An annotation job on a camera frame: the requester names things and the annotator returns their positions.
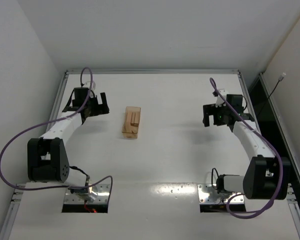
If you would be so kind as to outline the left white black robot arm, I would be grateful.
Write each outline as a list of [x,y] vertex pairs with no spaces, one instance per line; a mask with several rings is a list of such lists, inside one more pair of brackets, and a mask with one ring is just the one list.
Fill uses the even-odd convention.
[[66,143],[87,118],[110,113],[107,97],[100,93],[101,103],[94,92],[89,98],[88,87],[75,87],[57,121],[39,138],[27,143],[27,174],[32,182],[55,183],[69,186],[75,192],[88,185],[88,175],[70,165]]

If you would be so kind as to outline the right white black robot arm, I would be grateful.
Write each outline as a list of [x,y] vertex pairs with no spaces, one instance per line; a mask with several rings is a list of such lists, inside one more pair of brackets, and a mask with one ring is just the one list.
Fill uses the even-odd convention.
[[215,189],[218,193],[243,193],[248,199],[267,200],[278,191],[277,200],[287,196],[291,163],[286,157],[277,157],[274,151],[259,137],[256,122],[250,113],[244,112],[243,96],[226,94],[227,106],[220,97],[216,103],[203,106],[203,124],[210,125],[213,117],[215,126],[229,127],[239,139],[248,159],[249,166],[244,176],[221,174]]

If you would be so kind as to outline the wooden block box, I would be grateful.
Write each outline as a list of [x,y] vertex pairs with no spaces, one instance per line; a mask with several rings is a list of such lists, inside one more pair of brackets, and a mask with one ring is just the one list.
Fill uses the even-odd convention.
[[122,134],[124,138],[137,139],[141,119],[141,108],[137,106],[127,106],[125,108]]

